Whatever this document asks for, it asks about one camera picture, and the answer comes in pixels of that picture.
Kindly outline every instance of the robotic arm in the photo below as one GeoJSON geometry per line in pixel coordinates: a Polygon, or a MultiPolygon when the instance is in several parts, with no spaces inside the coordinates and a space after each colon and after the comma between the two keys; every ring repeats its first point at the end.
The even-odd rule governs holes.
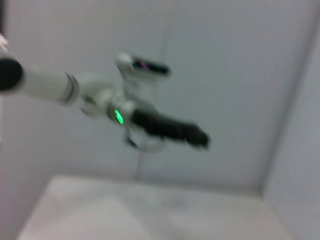
{"type": "Polygon", "coordinates": [[[72,104],[81,97],[88,114],[103,114],[127,129],[140,128],[149,136],[186,142],[193,147],[208,148],[209,137],[193,123],[171,119],[157,112],[155,107],[138,97],[139,86],[170,75],[169,68],[161,63],[120,54],[116,64],[124,79],[123,89],[115,89],[106,79],[94,74],[74,77],[21,65],[13,57],[0,55],[0,93],[24,93],[72,104]]]}

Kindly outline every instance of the gray wall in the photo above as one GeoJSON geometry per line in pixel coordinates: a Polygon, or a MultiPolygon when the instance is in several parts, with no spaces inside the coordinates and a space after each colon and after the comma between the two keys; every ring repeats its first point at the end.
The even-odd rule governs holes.
{"type": "MultiPolygon", "coordinates": [[[[256,191],[312,36],[314,0],[11,0],[6,32],[23,63],[106,71],[114,56],[165,57],[157,106],[197,121],[210,151],[168,143],[145,154],[144,181],[256,191]]],[[[123,130],[22,94],[4,103],[0,239],[12,239],[56,174],[133,180],[123,130]]]]}
{"type": "Polygon", "coordinates": [[[319,66],[320,28],[264,192],[297,240],[320,236],[319,66]]]}

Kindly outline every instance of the green led light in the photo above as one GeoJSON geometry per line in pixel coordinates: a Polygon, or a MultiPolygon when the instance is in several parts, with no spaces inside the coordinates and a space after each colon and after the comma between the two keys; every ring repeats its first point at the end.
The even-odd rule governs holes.
{"type": "Polygon", "coordinates": [[[118,110],[114,110],[115,117],[118,120],[120,124],[124,124],[124,119],[122,118],[121,114],[118,112],[118,110]]]}

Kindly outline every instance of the purple light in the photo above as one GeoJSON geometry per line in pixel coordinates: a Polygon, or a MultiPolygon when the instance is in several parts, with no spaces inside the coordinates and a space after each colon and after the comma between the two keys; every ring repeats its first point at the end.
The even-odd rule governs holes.
{"type": "Polygon", "coordinates": [[[141,66],[142,69],[148,70],[147,65],[143,61],[140,62],[140,66],[141,66]]]}

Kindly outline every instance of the table surface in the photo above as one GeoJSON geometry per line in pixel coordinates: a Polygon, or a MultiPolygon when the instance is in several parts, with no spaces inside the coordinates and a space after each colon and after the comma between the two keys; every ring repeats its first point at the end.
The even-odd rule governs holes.
{"type": "Polygon", "coordinates": [[[292,240],[259,197],[55,177],[19,240],[292,240]]]}

